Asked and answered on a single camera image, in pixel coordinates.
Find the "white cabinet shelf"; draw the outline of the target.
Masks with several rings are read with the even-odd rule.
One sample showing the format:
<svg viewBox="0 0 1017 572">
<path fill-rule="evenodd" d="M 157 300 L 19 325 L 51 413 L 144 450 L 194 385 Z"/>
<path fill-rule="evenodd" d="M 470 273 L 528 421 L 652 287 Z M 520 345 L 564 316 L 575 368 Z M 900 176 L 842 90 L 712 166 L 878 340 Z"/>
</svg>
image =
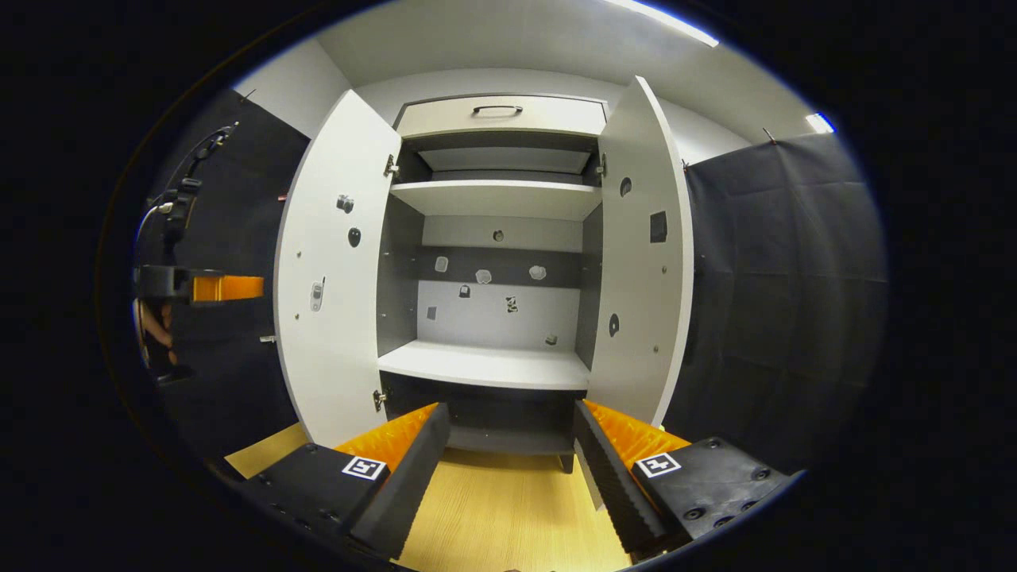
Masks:
<svg viewBox="0 0 1017 572">
<path fill-rule="evenodd" d="M 498 349 L 421 340 L 378 358 L 381 371 L 490 388 L 586 391 L 590 371 L 574 352 Z"/>
<path fill-rule="evenodd" d="M 523 180 L 394 184 L 391 193 L 425 216 L 549 218 L 570 222 L 584 221 L 602 202 L 597 186 Z"/>
</svg>

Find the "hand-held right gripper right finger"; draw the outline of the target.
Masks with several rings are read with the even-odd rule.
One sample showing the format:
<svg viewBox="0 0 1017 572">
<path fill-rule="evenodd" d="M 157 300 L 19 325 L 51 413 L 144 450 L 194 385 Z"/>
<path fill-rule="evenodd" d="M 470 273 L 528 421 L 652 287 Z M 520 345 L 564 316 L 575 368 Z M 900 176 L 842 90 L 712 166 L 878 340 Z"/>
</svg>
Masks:
<svg viewBox="0 0 1017 572">
<path fill-rule="evenodd" d="M 802 479 L 727 439 L 697 442 L 591 400 L 574 406 L 582 466 L 629 556 L 701 542 L 763 509 Z"/>
</svg>

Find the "black backdrop cloth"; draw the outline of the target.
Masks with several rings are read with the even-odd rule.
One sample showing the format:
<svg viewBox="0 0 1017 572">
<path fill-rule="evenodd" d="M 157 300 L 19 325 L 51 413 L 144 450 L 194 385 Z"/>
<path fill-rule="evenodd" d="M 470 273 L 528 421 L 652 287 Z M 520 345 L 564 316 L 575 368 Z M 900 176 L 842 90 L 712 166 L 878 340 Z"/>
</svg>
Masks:
<svg viewBox="0 0 1017 572">
<path fill-rule="evenodd" d="M 174 303 L 173 349 L 194 377 L 157 386 L 174 426 L 203 459 L 225 458 L 296 422 L 275 344 L 259 337 L 275 332 L 272 278 L 284 210 L 277 196 L 289 191 L 308 137 L 227 88 L 197 112 L 160 160 L 142 217 L 185 153 L 232 123 L 238 127 L 229 141 L 197 170 L 203 186 L 175 254 L 188 270 L 262 276 L 265 293 L 208 307 Z M 149 218 L 135 264 L 159 263 L 163 225 L 163 218 Z"/>
<path fill-rule="evenodd" d="M 684 176 L 693 297 L 663 424 L 807 470 L 853 415 L 885 333 L 885 232 L 868 179 L 831 133 L 747 146 Z"/>
</svg>

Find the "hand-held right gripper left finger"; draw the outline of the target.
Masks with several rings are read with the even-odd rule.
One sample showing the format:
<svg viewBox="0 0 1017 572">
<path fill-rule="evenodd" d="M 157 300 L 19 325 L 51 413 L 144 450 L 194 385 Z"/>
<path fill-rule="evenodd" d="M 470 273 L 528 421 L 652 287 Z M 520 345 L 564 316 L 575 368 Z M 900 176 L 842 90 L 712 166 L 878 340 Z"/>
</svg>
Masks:
<svg viewBox="0 0 1017 572">
<path fill-rule="evenodd" d="M 448 407 L 432 403 L 337 448 L 299 446 L 238 491 L 298 535 L 399 560 L 448 437 Z"/>
</svg>

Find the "white cabinet drawer front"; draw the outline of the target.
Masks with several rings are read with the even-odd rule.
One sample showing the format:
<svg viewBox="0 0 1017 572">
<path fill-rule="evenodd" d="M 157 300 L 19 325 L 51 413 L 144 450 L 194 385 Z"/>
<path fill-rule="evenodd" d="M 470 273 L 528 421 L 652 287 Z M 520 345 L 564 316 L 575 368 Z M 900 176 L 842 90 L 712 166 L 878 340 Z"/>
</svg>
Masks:
<svg viewBox="0 0 1017 572">
<path fill-rule="evenodd" d="M 605 102 L 566 95 L 480 94 L 407 102 L 393 129 L 403 138 L 453 133 L 555 133 L 596 137 Z"/>
</svg>

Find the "white shoe cabinet door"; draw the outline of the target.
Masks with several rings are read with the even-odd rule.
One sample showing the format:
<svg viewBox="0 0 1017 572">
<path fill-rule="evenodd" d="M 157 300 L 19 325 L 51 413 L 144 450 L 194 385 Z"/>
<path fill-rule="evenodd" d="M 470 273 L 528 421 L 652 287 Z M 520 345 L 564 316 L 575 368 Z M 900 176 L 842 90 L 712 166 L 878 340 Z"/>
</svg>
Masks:
<svg viewBox="0 0 1017 572">
<path fill-rule="evenodd" d="M 334 448 L 385 423 L 377 272 L 402 140 L 356 91 L 335 102 L 284 203 L 273 266 L 277 355 L 310 442 Z"/>
<path fill-rule="evenodd" d="M 601 286 L 590 400 L 663 423 L 682 369 L 694 289 L 683 161 L 644 77 L 622 91 L 598 138 L 606 159 Z"/>
</svg>

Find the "double-door shoe cabinet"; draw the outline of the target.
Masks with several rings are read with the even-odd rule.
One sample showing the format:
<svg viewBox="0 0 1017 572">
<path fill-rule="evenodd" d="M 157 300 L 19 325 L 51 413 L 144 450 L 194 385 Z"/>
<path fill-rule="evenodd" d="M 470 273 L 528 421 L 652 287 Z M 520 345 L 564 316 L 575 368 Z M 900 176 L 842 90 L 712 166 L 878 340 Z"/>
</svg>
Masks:
<svg viewBox="0 0 1017 572">
<path fill-rule="evenodd" d="M 495 179 L 601 190 L 598 138 L 453 133 L 403 138 L 392 184 Z M 601 286 L 600 204 L 584 221 L 425 216 L 388 192 L 377 272 L 378 358 L 421 340 L 574 352 L 591 373 Z M 381 371 L 386 421 L 446 403 L 450 448 L 570 464 L 574 402 L 586 391 L 465 386 Z"/>
</svg>

